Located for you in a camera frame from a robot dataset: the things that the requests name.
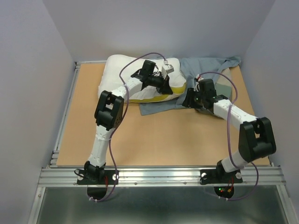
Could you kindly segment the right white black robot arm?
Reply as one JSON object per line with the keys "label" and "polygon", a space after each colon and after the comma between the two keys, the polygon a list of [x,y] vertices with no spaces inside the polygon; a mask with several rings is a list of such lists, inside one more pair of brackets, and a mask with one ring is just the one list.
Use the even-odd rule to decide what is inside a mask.
{"label": "right white black robot arm", "polygon": [[226,183],[247,164],[274,154],[277,150],[271,121],[248,114],[224,95],[218,95],[211,79],[196,78],[196,85],[188,88],[182,105],[210,112],[225,119],[227,129],[233,125],[239,131],[238,149],[217,162],[214,169],[202,173],[200,183]]}

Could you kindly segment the blue patchwork pillowcase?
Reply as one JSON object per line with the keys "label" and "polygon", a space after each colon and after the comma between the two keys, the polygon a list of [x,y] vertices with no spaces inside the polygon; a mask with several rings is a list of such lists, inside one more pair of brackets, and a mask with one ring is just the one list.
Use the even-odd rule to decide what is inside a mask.
{"label": "blue patchwork pillowcase", "polygon": [[[212,79],[215,85],[215,89],[218,95],[224,95],[227,98],[232,98],[232,85],[224,77],[214,74],[215,72],[223,72],[227,68],[233,68],[241,63],[239,56],[231,58],[213,58],[213,57],[190,57],[181,58],[180,70],[186,79],[186,88],[193,88],[195,85],[194,78],[201,73],[204,79]],[[165,102],[157,103],[140,103],[139,109],[142,116],[151,115],[158,112],[164,112],[173,109],[184,109],[182,106],[183,101],[186,98],[186,92],[175,99],[171,99]]]}

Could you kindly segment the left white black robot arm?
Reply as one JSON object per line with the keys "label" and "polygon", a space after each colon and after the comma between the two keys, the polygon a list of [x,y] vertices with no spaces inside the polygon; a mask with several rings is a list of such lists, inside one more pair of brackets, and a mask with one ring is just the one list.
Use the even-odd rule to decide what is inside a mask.
{"label": "left white black robot arm", "polygon": [[112,134],[123,121],[123,106],[130,96],[148,86],[155,87],[159,93],[172,94],[169,85],[169,74],[174,71],[172,65],[164,60],[161,72],[156,76],[153,61],[145,60],[142,67],[132,74],[128,81],[113,91],[103,91],[100,94],[96,109],[96,134],[91,154],[84,164],[83,180],[87,184],[100,184],[104,179],[106,153]]}

